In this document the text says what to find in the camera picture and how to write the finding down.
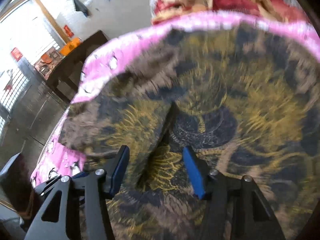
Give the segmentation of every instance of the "wall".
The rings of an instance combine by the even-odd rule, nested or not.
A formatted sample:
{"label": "wall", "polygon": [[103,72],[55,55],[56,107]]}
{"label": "wall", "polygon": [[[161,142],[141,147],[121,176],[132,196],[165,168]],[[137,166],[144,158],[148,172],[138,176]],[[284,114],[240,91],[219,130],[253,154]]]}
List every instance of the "wall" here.
{"label": "wall", "polygon": [[61,27],[67,24],[81,39],[88,38],[97,30],[115,38],[150,26],[149,0],[92,0],[88,9],[92,15],[86,18],[83,13],[74,11],[72,0],[67,0],[56,21]]}

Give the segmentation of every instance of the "window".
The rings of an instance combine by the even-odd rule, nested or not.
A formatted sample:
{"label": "window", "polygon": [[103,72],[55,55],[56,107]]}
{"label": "window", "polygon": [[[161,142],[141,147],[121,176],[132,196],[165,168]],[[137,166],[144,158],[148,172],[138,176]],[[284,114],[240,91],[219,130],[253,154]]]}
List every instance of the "window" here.
{"label": "window", "polygon": [[44,16],[33,0],[27,0],[0,24],[2,35],[9,42],[10,51],[17,47],[34,65],[48,49],[60,46],[45,27]]}
{"label": "window", "polygon": [[24,76],[20,69],[17,67],[12,70],[12,89],[0,91],[0,103],[8,110],[11,111],[18,96],[28,83],[28,79]]}
{"label": "window", "polygon": [[5,120],[0,116],[0,136],[5,125]]}

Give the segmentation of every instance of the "black object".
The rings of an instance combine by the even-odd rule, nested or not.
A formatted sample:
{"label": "black object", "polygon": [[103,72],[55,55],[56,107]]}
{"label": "black object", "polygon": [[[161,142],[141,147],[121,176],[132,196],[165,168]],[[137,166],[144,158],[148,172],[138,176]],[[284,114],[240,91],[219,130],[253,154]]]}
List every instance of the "black object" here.
{"label": "black object", "polygon": [[22,154],[11,157],[1,170],[0,189],[25,221],[23,228],[28,227],[42,200],[33,190]]}
{"label": "black object", "polygon": [[[84,203],[88,240],[114,240],[105,199],[112,199],[119,192],[126,168],[129,163],[129,148],[122,145],[115,158],[110,159],[102,169],[90,173],[81,172],[73,177],[56,176],[38,185],[30,191],[41,199],[42,205],[36,215],[26,217],[22,225],[27,230],[25,240],[80,240],[80,205]],[[1,171],[1,185],[12,183],[14,167],[19,154],[14,156]],[[4,192],[10,192],[10,200],[14,198],[24,202],[31,198],[29,192],[20,188],[3,187]],[[12,201],[17,210],[19,203]]]}
{"label": "black object", "polygon": [[182,156],[195,194],[209,200],[197,240],[224,238],[229,204],[233,206],[231,240],[285,240],[273,210],[251,176],[235,179],[210,170],[191,147],[185,147]]}
{"label": "black object", "polygon": [[84,16],[89,16],[89,10],[82,2],[79,0],[73,0],[73,3],[75,4],[75,9],[77,12],[83,12]]}
{"label": "black object", "polygon": [[320,239],[320,200],[313,210],[308,222],[295,240],[319,240]]}

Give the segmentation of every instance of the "fabric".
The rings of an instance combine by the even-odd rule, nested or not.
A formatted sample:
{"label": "fabric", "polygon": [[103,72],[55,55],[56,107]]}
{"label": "fabric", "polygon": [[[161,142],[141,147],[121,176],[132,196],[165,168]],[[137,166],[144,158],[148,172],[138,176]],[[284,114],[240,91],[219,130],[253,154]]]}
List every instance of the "fabric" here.
{"label": "fabric", "polygon": [[179,17],[201,10],[232,10],[252,14],[280,22],[297,20],[309,21],[304,12],[291,7],[283,0],[211,0],[207,6],[204,0],[157,0],[152,18],[152,24],[158,24],[173,17]]}
{"label": "fabric", "polygon": [[[232,26],[237,26],[242,21],[257,28],[295,39],[320,61],[320,39],[314,28],[306,23],[283,24],[259,20],[256,17],[239,13],[195,13],[181,17],[181,19],[168,21],[165,24],[128,33],[117,39],[112,39],[95,50],[84,64],[84,82],[79,85],[79,91],[72,102],[88,101],[94,98],[111,76],[123,72],[125,66],[133,58],[138,56],[142,50],[147,49],[150,43],[158,42],[171,28],[188,32],[220,28],[229,29]],[[39,157],[37,166],[32,172],[31,179],[35,181],[35,185],[48,180],[51,170],[62,175],[72,175],[71,166],[74,162],[79,162],[79,167],[83,168],[86,160],[85,155],[71,150],[58,142],[67,112],[61,117],[50,135]]]}
{"label": "fabric", "polygon": [[93,169],[130,147],[108,202],[118,239],[196,237],[205,202],[188,181],[185,145],[227,176],[253,176],[293,238],[318,197],[319,67],[295,41],[248,25],[173,30],[95,99],[73,104],[60,142]]}

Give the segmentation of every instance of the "orange object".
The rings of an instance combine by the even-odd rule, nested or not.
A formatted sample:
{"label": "orange object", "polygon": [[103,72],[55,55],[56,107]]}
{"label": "orange object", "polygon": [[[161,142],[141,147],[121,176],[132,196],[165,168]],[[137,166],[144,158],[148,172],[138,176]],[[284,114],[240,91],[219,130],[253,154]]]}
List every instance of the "orange object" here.
{"label": "orange object", "polygon": [[60,53],[63,56],[66,56],[71,51],[73,51],[76,47],[78,47],[81,43],[82,43],[82,40],[80,38],[73,38],[60,50]]}
{"label": "orange object", "polygon": [[22,53],[17,48],[14,48],[10,53],[16,61],[19,61],[22,58]]}
{"label": "orange object", "polygon": [[44,53],[41,56],[41,59],[44,63],[50,63],[52,61],[52,58],[49,57],[49,55],[47,53]]}

